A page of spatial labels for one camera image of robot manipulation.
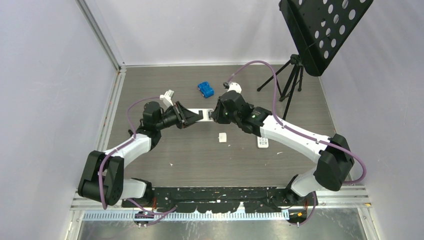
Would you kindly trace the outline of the white remote with black window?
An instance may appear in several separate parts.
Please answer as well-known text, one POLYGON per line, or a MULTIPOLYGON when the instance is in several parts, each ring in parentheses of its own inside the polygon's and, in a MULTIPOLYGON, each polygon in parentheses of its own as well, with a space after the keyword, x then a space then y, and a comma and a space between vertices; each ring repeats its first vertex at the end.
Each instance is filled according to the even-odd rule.
POLYGON ((189 108, 188 110, 201 116, 201 119, 197 122, 214 122, 212 118, 214 110, 212 108, 189 108))

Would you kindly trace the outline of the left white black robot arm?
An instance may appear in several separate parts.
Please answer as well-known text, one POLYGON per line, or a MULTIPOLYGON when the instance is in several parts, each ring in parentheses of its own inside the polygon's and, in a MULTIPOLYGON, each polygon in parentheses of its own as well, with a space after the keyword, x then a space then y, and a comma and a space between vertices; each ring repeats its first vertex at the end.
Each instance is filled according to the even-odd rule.
POLYGON ((103 208, 124 199, 134 199, 141 207, 148 207, 154 199, 152 184, 137 178, 125 179, 125 168, 156 147, 163 129, 172 126, 185 129, 204 117, 200 110, 191 111, 178 101, 167 109, 156 101, 146 103, 140 126, 130 133, 127 141, 112 149, 93 150, 88 154, 77 188, 78 195, 100 202, 103 208))

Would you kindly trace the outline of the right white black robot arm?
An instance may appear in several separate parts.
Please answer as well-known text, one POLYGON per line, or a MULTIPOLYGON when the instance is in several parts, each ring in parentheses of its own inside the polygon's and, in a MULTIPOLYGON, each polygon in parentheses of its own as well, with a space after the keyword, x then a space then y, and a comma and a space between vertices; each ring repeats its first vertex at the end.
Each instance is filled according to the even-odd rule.
POLYGON ((290 205, 299 205, 307 195, 319 189, 339 191, 354 165, 347 154, 345 137, 313 134, 290 124, 263 107, 247 103, 240 93, 230 90, 218 98, 212 112, 218 124, 236 124, 247 134, 281 143, 309 158, 316 167, 295 175, 282 192, 290 205))

